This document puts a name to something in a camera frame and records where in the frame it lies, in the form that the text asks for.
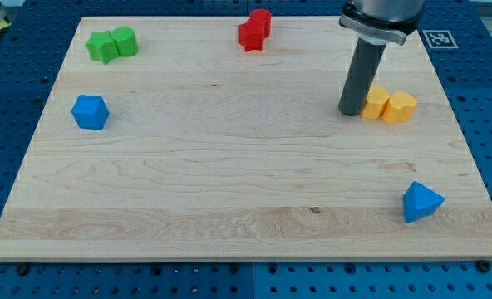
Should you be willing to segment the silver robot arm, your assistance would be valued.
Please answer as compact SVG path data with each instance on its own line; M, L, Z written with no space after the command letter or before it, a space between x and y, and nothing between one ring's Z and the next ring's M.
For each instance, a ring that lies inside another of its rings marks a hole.
M424 0L347 0L339 24L372 45L403 46L420 23Z

